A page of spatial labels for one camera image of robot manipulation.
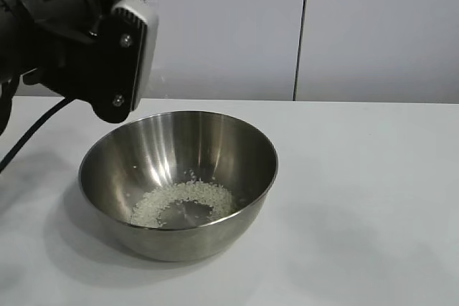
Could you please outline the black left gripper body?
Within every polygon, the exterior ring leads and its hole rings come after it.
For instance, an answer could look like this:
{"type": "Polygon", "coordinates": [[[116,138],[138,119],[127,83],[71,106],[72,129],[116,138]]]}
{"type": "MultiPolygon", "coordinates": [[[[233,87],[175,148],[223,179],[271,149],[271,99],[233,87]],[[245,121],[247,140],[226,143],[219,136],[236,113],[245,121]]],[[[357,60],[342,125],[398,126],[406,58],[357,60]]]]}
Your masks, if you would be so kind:
{"type": "Polygon", "coordinates": [[[17,71],[63,97],[139,101],[149,75],[146,0],[17,0],[17,71]]]}

